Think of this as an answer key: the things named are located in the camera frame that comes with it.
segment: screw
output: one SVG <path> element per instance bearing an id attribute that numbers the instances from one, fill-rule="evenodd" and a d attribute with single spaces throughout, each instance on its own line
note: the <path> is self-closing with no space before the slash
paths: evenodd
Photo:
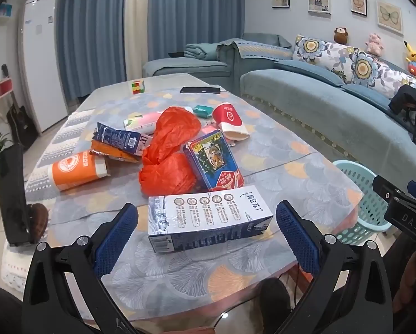
<path id="1" fill-rule="evenodd" d="M 43 241 L 38 244 L 37 249 L 38 251 L 42 251 L 42 250 L 45 250 L 46 247 L 47 247 L 47 244 Z"/>
<path id="2" fill-rule="evenodd" d="M 87 236 L 81 236 L 80 238 L 78 238 L 78 240 L 76 240 L 78 246 L 87 245 L 87 242 L 89 242 L 89 238 Z"/>
<path id="3" fill-rule="evenodd" d="M 326 235 L 324 239 L 325 239 L 325 241 L 326 241 L 327 243 L 329 243 L 329 244 L 334 244 L 334 243 L 336 243 L 336 237 L 335 237 L 335 236 L 333 236 L 333 235 Z"/>
<path id="4" fill-rule="evenodd" d="M 371 250 L 376 250 L 377 245 L 376 245 L 376 243 L 374 241 L 368 241 L 368 247 Z"/>

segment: pikachu plush toy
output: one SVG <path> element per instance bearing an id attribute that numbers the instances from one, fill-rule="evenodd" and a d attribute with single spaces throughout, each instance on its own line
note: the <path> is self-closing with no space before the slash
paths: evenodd
<path id="1" fill-rule="evenodd" d="M 406 61 L 408 64 L 408 70 L 411 74 L 416 76 L 416 51 L 412 49 L 407 41 L 405 41 L 405 45 L 408 48 L 408 54 L 406 57 Z"/>

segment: curtain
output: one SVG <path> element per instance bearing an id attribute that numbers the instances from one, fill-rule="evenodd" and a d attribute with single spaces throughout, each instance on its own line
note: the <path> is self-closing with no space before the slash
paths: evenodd
<path id="1" fill-rule="evenodd" d="M 67 102 L 126 81 L 124 0 L 57 0 L 56 48 Z"/>
<path id="2" fill-rule="evenodd" d="M 125 0 L 124 24 L 126 76 L 138 79 L 148 61 L 148 0 Z"/>
<path id="3" fill-rule="evenodd" d="M 244 0 L 149 0 L 149 60 L 188 43 L 218 43 L 244 32 Z"/>

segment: white wall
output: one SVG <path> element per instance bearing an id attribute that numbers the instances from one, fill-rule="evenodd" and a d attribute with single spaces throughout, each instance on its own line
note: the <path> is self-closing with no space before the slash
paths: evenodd
<path id="1" fill-rule="evenodd" d="M 348 44 L 364 49 L 369 34 L 376 32 L 385 47 L 383 58 L 407 68 L 403 41 L 416 49 L 416 7 L 409 0 L 383 1 L 401 8 L 404 36 L 378 26 L 377 0 L 368 0 L 368 17 L 351 13 L 350 0 L 330 0 L 331 15 L 309 13 L 308 0 L 291 0 L 290 9 L 273 9 L 271 0 L 245 0 L 245 32 L 280 34 L 291 43 L 297 34 L 333 41 L 335 28 L 345 26 Z"/>
<path id="2" fill-rule="evenodd" d="M 23 9 L 26 0 L 7 0 L 12 4 L 10 21 L 0 26 L 0 79 L 1 66 L 7 64 L 12 82 L 13 91 L 19 105 L 25 105 L 27 108 L 24 92 L 22 89 L 22 80 L 19 71 L 18 60 L 18 29 L 19 29 L 19 14 Z"/>

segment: floral pillow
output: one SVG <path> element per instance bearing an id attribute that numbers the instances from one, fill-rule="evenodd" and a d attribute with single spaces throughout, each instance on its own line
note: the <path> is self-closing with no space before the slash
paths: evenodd
<path id="1" fill-rule="evenodd" d="M 351 46 L 329 43 L 298 35 L 296 37 L 293 60 L 305 61 L 325 68 L 338 75 L 345 84 L 350 84 L 353 71 L 349 55 L 353 52 L 354 48 Z"/>
<path id="2" fill-rule="evenodd" d="M 398 89 L 405 84 L 416 88 L 416 79 L 403 72 L 391 70 L 389 66 L 370 56 L 365 51 L 355 49 L 349 55 L 352 61 L 351 83 L 378 91 L 392 99 Z"/>

